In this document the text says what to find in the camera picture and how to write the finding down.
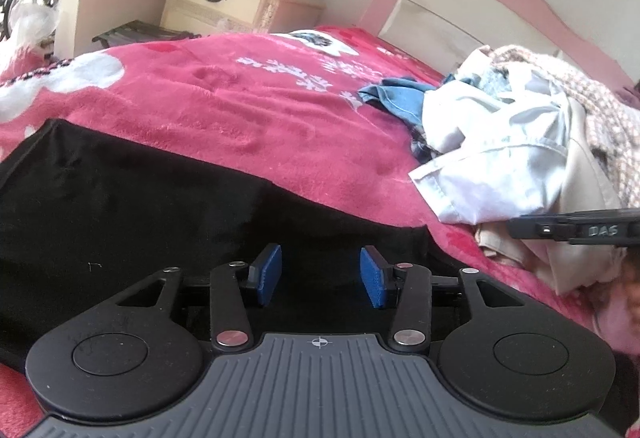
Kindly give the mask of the operator right hand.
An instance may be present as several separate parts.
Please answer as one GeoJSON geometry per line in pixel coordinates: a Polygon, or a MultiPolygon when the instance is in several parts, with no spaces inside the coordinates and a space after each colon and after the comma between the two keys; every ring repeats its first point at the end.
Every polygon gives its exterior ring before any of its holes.
{"type": "Polygon", "coordinates": [[[628,247],[620,275],[590,292],[592,328],[614,350],[639,354],[639,249],[628,247]]]}

